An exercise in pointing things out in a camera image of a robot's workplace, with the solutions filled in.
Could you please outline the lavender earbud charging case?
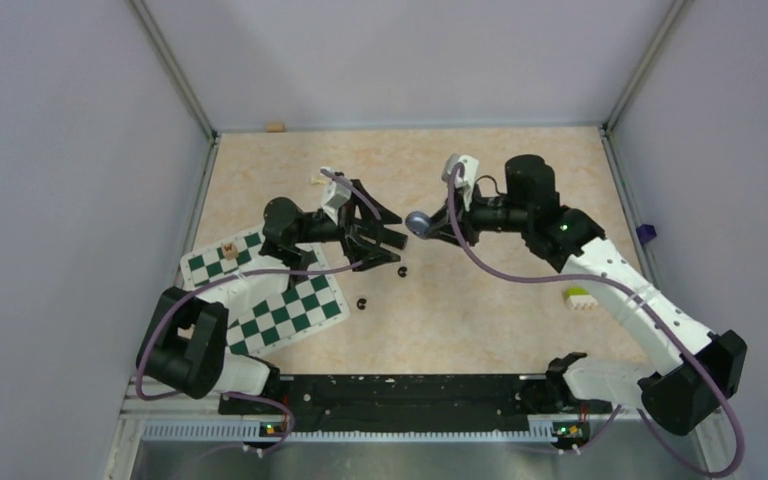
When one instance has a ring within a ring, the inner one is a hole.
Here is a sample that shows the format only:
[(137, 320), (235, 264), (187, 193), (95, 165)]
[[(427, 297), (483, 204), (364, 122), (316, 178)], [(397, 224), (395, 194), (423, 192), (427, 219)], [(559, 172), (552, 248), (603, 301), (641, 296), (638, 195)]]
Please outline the lavender earbud charging case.
[(426, 238), (431, 226), (431, 217), (421, 211), (410, 212), (404, 219), (406, 228), (419, 238)]

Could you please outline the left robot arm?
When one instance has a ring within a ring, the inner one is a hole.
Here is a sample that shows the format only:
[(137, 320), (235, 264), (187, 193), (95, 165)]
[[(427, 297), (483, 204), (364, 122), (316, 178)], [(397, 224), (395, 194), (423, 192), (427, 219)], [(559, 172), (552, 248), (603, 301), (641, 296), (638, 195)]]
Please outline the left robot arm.
[(160, 296), (136, 358), (135, 391), (145, 401), (177, 395), (242, 395), (257, 413), (279, 404), (276, 367), (250, 354), (227, 353), (233, 317), (308, 279), (362, 272), (400, 261), (401, 220), (372, 198), (357, 179), (325, 170), (329, 182), (318, 209), (303, 211), (276, 197), (264, 207), (258, 253), (240, 263), (216, 249), (202, 262), (205, 278), (192, 289), (170, 287)]

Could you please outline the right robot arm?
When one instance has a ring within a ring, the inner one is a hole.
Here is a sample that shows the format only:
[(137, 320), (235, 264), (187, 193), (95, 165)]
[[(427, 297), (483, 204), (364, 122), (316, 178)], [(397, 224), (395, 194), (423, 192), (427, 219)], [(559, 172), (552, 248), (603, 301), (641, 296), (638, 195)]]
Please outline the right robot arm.
[(549, 404), (572, 412), (585, 400), (640, 410), (664, 430), (685, 435), (721, 410), (737, 438), (742, 425), (730, 404), (747, 346), (734, 331), (716, 333), (693, 319), (640, 274), (585, 212), (562, 204), (554, 170), (537, 155), (506, 162), (503, 193), (482, 194), (478, 161), (453, 155), (442, 178), (447, 197), (437, 212), (414, 212), (416, 236), (470, 251), (484, 232), (516, 233), (554, 277), (582, 287), (646, 354), (644, 363), (569, 355), (550, 368)]

